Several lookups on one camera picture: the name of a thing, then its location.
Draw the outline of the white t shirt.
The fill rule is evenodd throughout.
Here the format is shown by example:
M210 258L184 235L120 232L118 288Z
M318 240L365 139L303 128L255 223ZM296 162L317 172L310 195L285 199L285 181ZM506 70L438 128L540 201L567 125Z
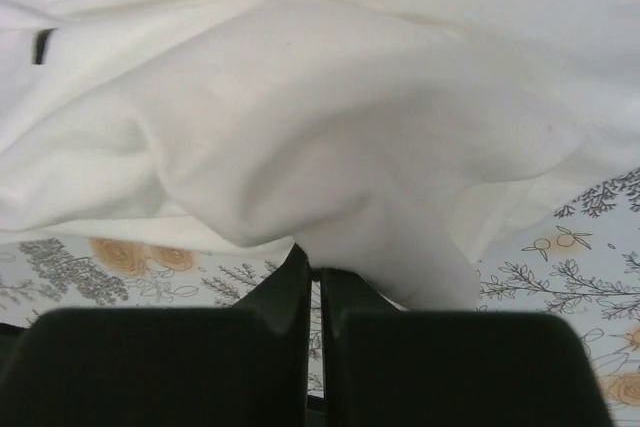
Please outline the white t shirt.
M1 0L1 237L283 255L470 308L639 163L639 0Z

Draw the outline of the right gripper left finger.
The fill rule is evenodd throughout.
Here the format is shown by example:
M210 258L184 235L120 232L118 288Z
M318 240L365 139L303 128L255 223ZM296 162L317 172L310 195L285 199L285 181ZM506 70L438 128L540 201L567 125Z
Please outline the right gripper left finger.
M1 372L5 426L301 426L311 272L294 248L235 305L59 309Z

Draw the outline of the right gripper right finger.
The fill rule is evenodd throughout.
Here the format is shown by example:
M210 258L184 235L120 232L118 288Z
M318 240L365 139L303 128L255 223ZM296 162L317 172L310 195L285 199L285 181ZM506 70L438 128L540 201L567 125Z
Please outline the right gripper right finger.
M584 348L540 313L402 311L320 273L329 426L608 426Z

